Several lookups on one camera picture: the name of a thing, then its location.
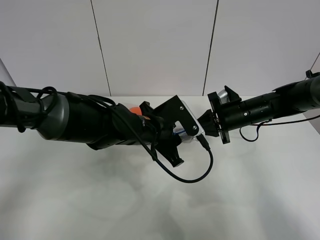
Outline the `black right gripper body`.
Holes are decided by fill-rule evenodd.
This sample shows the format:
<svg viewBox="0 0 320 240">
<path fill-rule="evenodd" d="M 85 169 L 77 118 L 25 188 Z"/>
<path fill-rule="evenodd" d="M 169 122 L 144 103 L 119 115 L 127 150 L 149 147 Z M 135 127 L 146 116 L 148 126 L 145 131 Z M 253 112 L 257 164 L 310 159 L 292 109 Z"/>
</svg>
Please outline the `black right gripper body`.
<svg viewBox="0 0 320 240">
<path fill-rule="evenodd" d="M 207 96 L 211 109 L 205 111 L 198 118 L 198 122 L 206 136 L 220 137 L 223 144 L 228 144 L 229 131 L 236 129 L 242 118 L 241 109 L 238 108 L 241 101 L 221 104 L 218 92 L 209 93 Z"/>
</svg>

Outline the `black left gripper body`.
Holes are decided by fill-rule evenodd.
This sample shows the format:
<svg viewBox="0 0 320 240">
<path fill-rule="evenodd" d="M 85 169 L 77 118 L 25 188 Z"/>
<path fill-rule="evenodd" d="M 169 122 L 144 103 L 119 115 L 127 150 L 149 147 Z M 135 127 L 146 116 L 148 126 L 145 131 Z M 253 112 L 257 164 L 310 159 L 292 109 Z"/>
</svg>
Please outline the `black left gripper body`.
<svg viewBox="0 0 320 240">
<path fill-rule="evenodd" d="M 179 136 L 173 135 L 173 126 L 168 126 L 160 117 L 152 115 L 150 120 L 144 119 L 129 111 L 124 104 L 112 104 L 114 111 L 110 114 L 113 130 L 110 146 L 114 145 L 149 145 L 153 156 L 160 153 L 168 162 L 177 167 L 184 163 L 178 153 L 178 145 L 182 143 Z"/>
</svg>

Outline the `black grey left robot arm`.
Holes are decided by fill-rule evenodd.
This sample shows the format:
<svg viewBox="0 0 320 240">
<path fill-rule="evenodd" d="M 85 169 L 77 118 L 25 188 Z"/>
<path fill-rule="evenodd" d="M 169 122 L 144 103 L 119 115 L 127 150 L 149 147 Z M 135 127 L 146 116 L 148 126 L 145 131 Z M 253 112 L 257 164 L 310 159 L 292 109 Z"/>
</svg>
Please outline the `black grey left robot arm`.
<svg viewBox="0 0 320 240">
<path fill-rule="evenodd" d="M 93 150 L 113 145 L 140 145 L 137 133 L 154 154 L 173 167 L 184 161 L 181 141 L 161 117 L 136 114 L 123 104 L 97 95 L 58 92 L 53 87 L 31 89 L 0 84 L 0 125 L 20 133 L 36 130 L 44 139 L 83 143 Z"/>
</svg>

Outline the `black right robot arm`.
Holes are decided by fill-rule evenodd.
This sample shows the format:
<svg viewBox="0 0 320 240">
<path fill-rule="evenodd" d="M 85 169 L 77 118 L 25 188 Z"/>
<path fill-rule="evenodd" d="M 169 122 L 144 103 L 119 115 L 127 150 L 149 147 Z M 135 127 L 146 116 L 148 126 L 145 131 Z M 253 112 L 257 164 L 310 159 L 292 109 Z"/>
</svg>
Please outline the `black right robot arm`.
<svg viewBox="0 0 320 240">
<path fill-rule="evenodd" d="M 307 79 L 278 87 L 247 100 L 228 86 L 208 94 L 211 108 L 198 118 L 207 136 L 230 142 L 229 132 L 246 126 L 258 128 L 274 119 L 302 114 L 320 107 L 320 74 L 307 71 Z"/>
</svg>

